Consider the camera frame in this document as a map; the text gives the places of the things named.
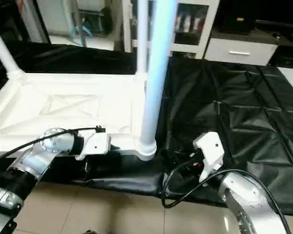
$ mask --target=cabinet drawer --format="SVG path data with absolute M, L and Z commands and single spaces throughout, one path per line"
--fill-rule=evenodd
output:
M 204 58 L 210 61 L 266 65 L 277 47 L 248 41 L 210 39 Z

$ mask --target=tiled floor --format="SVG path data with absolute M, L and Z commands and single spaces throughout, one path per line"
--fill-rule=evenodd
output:
M 293 217 L 288 217 L 293 232 Z M 164 210 L 157 198 L 40 183 L 25 202 L 15 234 L 238 234 L 228 209 L 181 203 Z

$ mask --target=black plastic sheet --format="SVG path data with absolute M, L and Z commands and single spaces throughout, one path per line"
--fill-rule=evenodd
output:
M 135 57 L 130 54 L 34 43 L 9 48 L 27 72 L 135 73 Z M 0 64 L 0 88 L 5 82 Z M 283 212 L 293 215 L 293 87 L 274 67 L 172 58 L 156 137 L 159 150 L 153 161 L 115 154 L 85 161 L 56 158 L 44 180 L 160 197 L 165 174 L 189 159 L 192 141 L 207 131 L 220 135 L 224 167 L 258 176 Z M 0 170 L 10 162 L 1 161 Z M 191 189 L 201 170 L 182 170 L 168 196 L 178 197 Z M 224 205 L 211 187 L 196 191 L 189 201 Z

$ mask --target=robotic arm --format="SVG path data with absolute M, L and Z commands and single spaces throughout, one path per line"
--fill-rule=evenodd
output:
M 64 131 L 47 130 L 42 137 Z M 75 155 L 82 160 L 86 155 L 105 155 L 111 139 L 105 132 L 65 133 L 45 139 L 15 159 L 6 172 L 0 174 L 0 234 L 11 234 L 16 228 L 13 219 L 24 201 L 48 170 L 58 154 Z M 217 133 L 201 135 L 193 142 L 204 155 L 203 181 L 223 164 L 224 149 Z M 243 234 L 286 234 L 280 217 L 270 207 L 262 187 L 251 178 L 238 173 L 227 173 L 216 183 L 220 197 L 235 215 Z
M 54 128 L 42 137 L 63 132 Z M 48 170 L 58 154 L 105 155 L 110 149 L 110 137 L 105 132 L 66 133 L 33 145 L 15 159 L 6 172 L 0 174 L 0 234 L 10 234 L 16 228 L 13 219 L 21 211 L 24 201 Z

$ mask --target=black cable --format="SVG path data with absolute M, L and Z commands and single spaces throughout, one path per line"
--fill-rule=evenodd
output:
M 251 177 L 252 179 L 254 179 L 263 189 L 264 191 L 267 193 L 269 199 L 271 200 L 273 206 L 275 207 L 276 209 L 276 212 L 277 214 L 280 216 L 280 219 L 284 225 L 284 228 L 286 230 L 286 233 L 287 234 L 291 234 L 291 230 L 289 228 L 289 225 L 287 223 L 287 220 L 285 219 L 284 215 L 282 214 L 277 202 L 275 201 L 272 193 L 269 191 L 269 189 L 260 181 L 259 178 L 257 178 L 255 175 L 253 175 L 252 173 L 250 172 L 246 172 L 246 171 L 243 171 L 243 170 L 240 170 L 240 169 L 226 169 L 226 170 L 222 170 L 222 171 L 219 171 L 219 172 L 216 172 L 216 173 L 213 173 L 211 176 L 209 176 L 208 178 L 206 178 L 205 180 L 203 180 L 202 182 L 200 182 L 197 186 L 195 186 L 193 189 L 191 189 L 189 192 L 187 192 L 184 196 L 182 196 L 180 199 L 170 203 L 170 204 L 166 204 L 166 190 L 167 190 L 167 187 L 169 185 L 169 182 L 173 176 L 173 174 L 178 171 L 180 168 L 186 166 L 187 164 L 189 163 L 193 163 L 193 159 L 187 161 L 187 162 L 184 162 L 180 165 L 178 165 L 176 168 L 174 168 L 171 173 L 169 174 L 169 176 L 167 177 L 167 180 L 165 181 L 164 185 L 163 185 L 163 190 L 162 190 L 162 197 L 161 197 L 161 200 L 162 200 L 162 205 L 166 208 L 166 209 L 169 209 L 169 208 L 172 208 L 176 205 L 178 205 L 180 202 L 182 202 L 183 200 L 185 200 L 189 195 L 191 195 L 195 190 L 197 190 L 198 188 L 202 187 L 203 184 L 209 182 L 211 179 L 213 179 L 214 177 L 218 176 L 218 175 L 221 175 L 221 174 L 225 174 L 225 173 L 229 173 L 229 172 L 238 172 L 238 173 L 241 173 L 241 174 L 244 174 L 246 176 L 249 176 Z
M 57 137 L 57 136 L 59 136 L 59 135 L 66 134 L 66 133 L 72 133 L 72 132 L 75 132 L 75 131 L 96 130 L 97 128 L 98 128 L 98 127 L 95 127 L 95 128 L 93 127 L 93 128 L 76 128 L 76 129 L 68 129 L 68 130 L 64 130 L 63 132 L 58 132 L 58 133 L 55 133 L 55 134 L 52 134 L 52 135 L 49 135 L 49 136 L 45 136 L 45 137 L 42 137 L 42 138 L 38 138 L 38 139 L 36 139 L 36 140 L 30 141 L 30 142 L 28 142 L 28 143 L 26 143 L 26 144 L 23 144 L 23 145 L 21 145 L 21 146 L 15 148 L 15 149 L 13 149 L 13 150 L 10 150 L 10 151 L 4 153 L 3 155 L 0 156 L 0 160 L 6 158 L 6 157 L 8 157 L 8 156 L 10 156 L 11 154 L 14 154 L 15 152 L 17 152 L 17 151 L 19 151 L 19 150 L 21 150 L 21 149 L 23 149 L 23 148 L 25 148 L 25 147 L 27 147 L 27 146 L 30 146 L 30 145 L 35 144 L 35 143 L 37 143 L 37 142 L 40 142 L 40 141 L 42 141 L 42 140 L 46 140 L 46 139 L 49 139 L 49 138 L 52 138 L 52 137 Z

